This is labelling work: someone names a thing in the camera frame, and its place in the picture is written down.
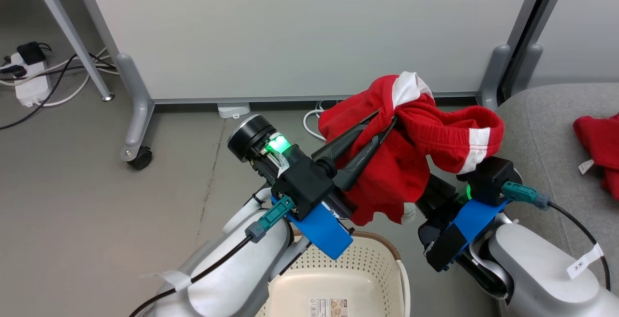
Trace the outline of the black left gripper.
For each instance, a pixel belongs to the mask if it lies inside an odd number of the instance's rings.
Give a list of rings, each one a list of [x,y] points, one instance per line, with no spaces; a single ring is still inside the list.
[[[243,121],[230,135],[227,147],[265,178],[276,200],[291,198],[296,220],[304,220],[319,205],[327,205],[339,218],[349,219],[357,207],[346,192],[357,183],[398,119],[393,117],[390,125],[373,136],[345,167],[336,167],[336,161],[351,150],[378,112],[369,114],[310,156],[260,114]]]

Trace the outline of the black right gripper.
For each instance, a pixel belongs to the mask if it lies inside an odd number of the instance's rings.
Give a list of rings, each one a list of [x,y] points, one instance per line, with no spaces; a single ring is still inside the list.
[[[507,182],[522,184],[523,180],[513,161],[499,157],[483,160],[472,172],[457,177],[465,183],[457,189],[434,174],[416,206],[427,220],[438,224],[440,230],[450,224],[469,200],[486,205],[500,205],[507,199],[503,187]]]

